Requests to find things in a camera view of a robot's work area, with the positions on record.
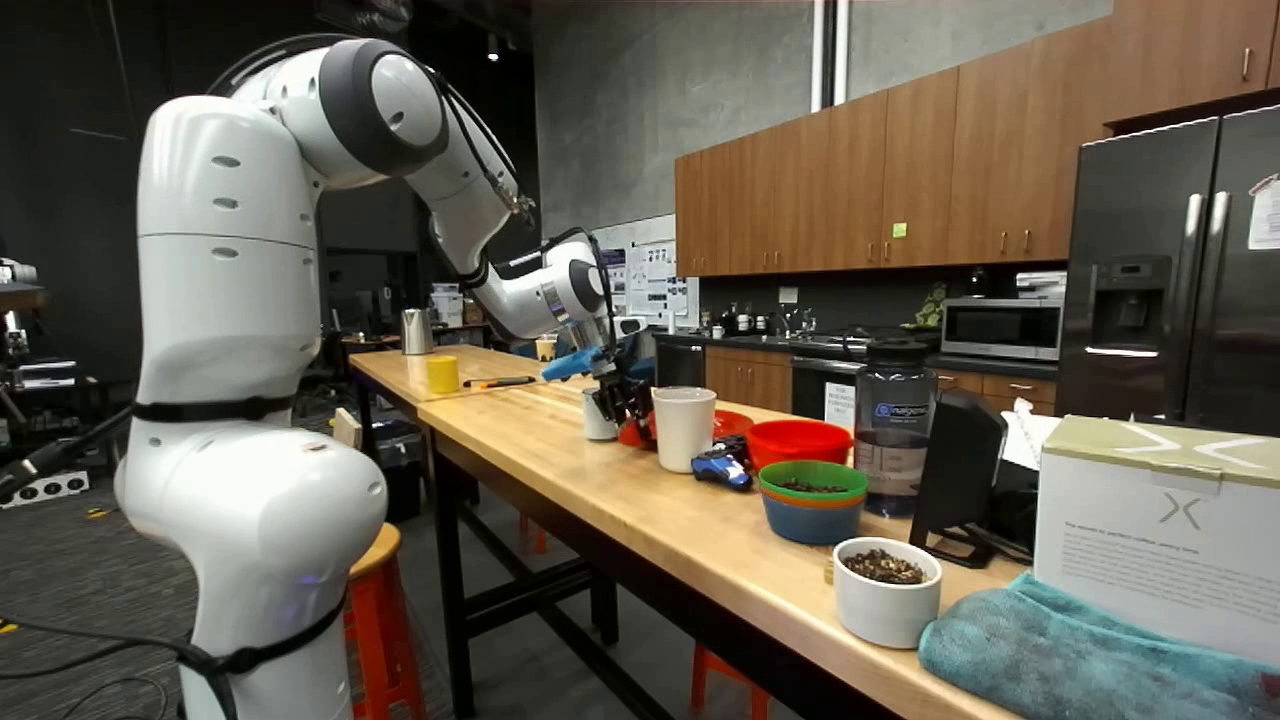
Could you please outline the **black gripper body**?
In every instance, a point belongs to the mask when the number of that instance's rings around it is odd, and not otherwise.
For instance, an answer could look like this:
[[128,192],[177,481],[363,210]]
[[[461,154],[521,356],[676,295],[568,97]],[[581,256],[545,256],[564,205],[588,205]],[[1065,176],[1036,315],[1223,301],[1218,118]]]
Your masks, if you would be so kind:
[[647,386],[616,369],[610,359],[594,364],[592,375],[594,375],[594,399],[621,399],[625,416],[633,416],[634,409],[640,412],[650,409]]

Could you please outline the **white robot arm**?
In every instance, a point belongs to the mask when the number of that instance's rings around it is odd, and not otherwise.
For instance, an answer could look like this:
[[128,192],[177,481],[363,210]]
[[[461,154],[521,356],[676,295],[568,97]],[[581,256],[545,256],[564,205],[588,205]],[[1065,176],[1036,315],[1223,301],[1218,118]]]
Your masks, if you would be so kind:
[[185,720],[352,720],[346,572],[385,526],[363,451],[291,421],[321,356],[314,205],[398,179],[464,294],[513,338],[609,305],[584,234],[494,274],[524,211],[506,154],[413,52],[338,37],[148,118],[135,185],[138,379],[114,504],[181,551],[197,615]]

